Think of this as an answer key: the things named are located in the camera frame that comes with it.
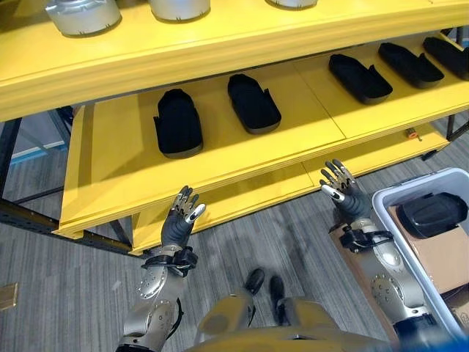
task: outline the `metal canister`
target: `metal canister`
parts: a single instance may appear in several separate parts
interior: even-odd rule
[[[186,21],[210,10],[210,0],[149,0],[149,5],[156,18],[166,21]]]
[[[70,36],[101,32],[121,19],[115,0],[51,0],[45,11],[57,29]]]
[[[314,6],[317,4],[317,0],[267,0],[273,5],[279,7],[289,7],[292,9],[303,9]]]

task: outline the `small orange object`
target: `small orange object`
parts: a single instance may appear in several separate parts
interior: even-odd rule
[[[418,135],[417,131],[415,130],[415,128],[408,128],[407,130],[405,130],[405,133],[408,137],[408,139],[414,139],[414,138],[418,138],[418,140],[420,142],[422,142],[422,139],[420,138],[420,136]]]

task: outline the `silver container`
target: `silver container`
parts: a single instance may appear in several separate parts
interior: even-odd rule
[[[197,18],[210,10],[210,0],[149,0],[155,17],[167,21]]]
[[[121,19],[115,0],[52,0],[45,11],[64,35],[101,32]]]
[[[317,4],[317,0],[267,0],[271,4],[280,7],[291,7],[292,9],[301,9],[311,7]]]
[[[464,337],[465,332],[454,319],[432,280],[426,274],[424,267],[388,213],[388,207],[392,205],[398,205],[425,194],[441,192],[456,194],[469,204],[469,173],[462,169],[448,168],[382,189],[373,195],[373,208],[377,218],[374,220],[376,225],[382,224],[387,231],[394,235],[394,243],[407,263],[407,267],[422,287],[427,305],[432,309],[434,318],[449,334],[459,338]],[[464,220],[460,226],[466,233],[469,233],[469,218]]]

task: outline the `black object in bin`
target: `black object in bin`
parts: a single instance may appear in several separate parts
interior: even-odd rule
[[[192,98],[181,89],[172,89],[158,102],[154,117],[158,147],[168,158],[188,158],[203,147],[199,114]]]
[[[454,229],[468,217],[468,205],[450,193],[427,194],[399,205],[397,216],[416,238],[430,238]]]
[[[243,74],[230,77],[228,94],[236,115],[249,133],[267,133],[280,125],[281,114],[269,89],[262,91],[254,78]]]
[[[426,38],[424,48],[456,76],[469,81],[469,48],[461,51],[446,40],[435,37]]]
[[[424,53],[416,56],[403,46],[393,43],[381,44],[379,53],[384,61],[414,87],[430,88],[445,77]]]
[[[363,104],[381,103],[393,92],[393,87],[376,71],[374,65],[366,68],[350,56],[332,55],[329,70]]]

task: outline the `yellow shelving unit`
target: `yellow shelving unit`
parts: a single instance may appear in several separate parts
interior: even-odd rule
[[[186,183],[209,191],[279,169],[344,138],[292,63],[246,73],[269,88],[280,127],[264,136],[244,130],[227,93],[229,75],[175,86],[193,98],[201,117],[204,149],[192,158],[171,160],[158,149],[153,116],[167,89],[82,109],[73,123],[59,231],[167,202]]]
[[[418,51],[418,43],[422,43],[423,38],[417,35],[404,41]],[[376,43],[337,53],[353,55],[364,62],[375,61],[378,70],[393,84],[391,97],[376,106],[355,102],[328,72],[328,56],[325,55],[248,70],[246,74],[269,88],[283,115],[277,130],[252,136],[244,131],[231,107],[226,92],[230,75],[176,85],[174,87],[191,95],[202,121],[204,149],[188,159],[167,159],[158,150],[152,117],[167,88],[85,107],[73,126],[57,233],[76,238],[80,231],[91,226],[155,206],[167,208],[184,184],[208,194],[210,199],[218,199],[215,201],[219,204],[218,210],[214,211],[220,215],[209,221],[202,220],[200,225],[211,226],[304,194],[317,186],[317,180],[313,180],[310,188],[293,186],[297,189],[286,191],[282,197],[260,198],[261,202],[240,195],[239,210],[229,214],[223,209],[228,204],[224,202],[225,192],[240,192],[236,186],[225,187],[243,184],[251,189],[253,177],[260,177],[258,180],[262,183],[267,182],[262,177],[270,177],[265,175],[290,187],[289,178],[284,179],[283,174],[275,172],[305,161],[306,170],[314,179],[315,168],[311,166],[314,162],[308,160],[323,161],[328,156],[341,155],[343,150],[351,150],[353,155],[363,154],[363,165],[357,168],[360,172],[438,149],[444,143],[434,132],[423,129],[423,133],[433,136],[427,138],[426,143],[401,144],[402,131],[469,107],[469,96],[465,93],[469,91],[469,82],[459,80],[444,68],[441,69],[446,77],[438,86],[419,90],[409,87],[379,61]],[[368,153],[364,142],[396,131],[398,134],[370,144],[376,153]],[[385,148],[385,140],[391,143],[391,152]],[[147,221],[142,214],[141,221]]]
[[[46,2],[0,2],[0,121],[135,92],[75,117],[56,231],[69,238],[133,216],[138,254],[159,243],[185,184],[209,204],[201,230],[317,189],[326,158],[360,174],[439,149],[446,140],[423,124],[469,107],[469,82],[441,67],[438,86],[414,89],[375,42],[400,37],[392,41],[419,54],[428,32],[469,23],[469,0],[320,0],[304,11],[211,0],[209,15],[179,24],[155,20],[145,1],[120,0],[122,22],[87,38],[62,36]],[[394,88],[389,99],[356,102],[327,69],[332,50],[376,65]],[[274,132],[249,135],[236,117],[226,85],[239,70],[270,90],[282,113]],[[204,149],[184,160],[163,157],[152,120],[170,85],[191,95],[202,121]],[[416,125],[422,142],[402,132]]]
[[[155,20],[145,1],[118,1],[122,22],[62,36],[47,0],[0,2],[0,121],[163,84],[468,23],[469,1],[320,0],[285,11],[263,0],[212,0],[190,23]]]
[[[268,172],[239,183],[200,195],[209,206],[197,220],[194,231],[200,231],[253,211],[284,202],[320,187],[320,174],[325,160],[339,158],[354,175],[362,175],[448,144],[429,124],[416,128],[422,139],[407,139],[404,131],[393,133],[346,150],[324,155],[287,168]],[[161,228],[169,203],[148,208],[133,216],[133,252],[160,244]]]

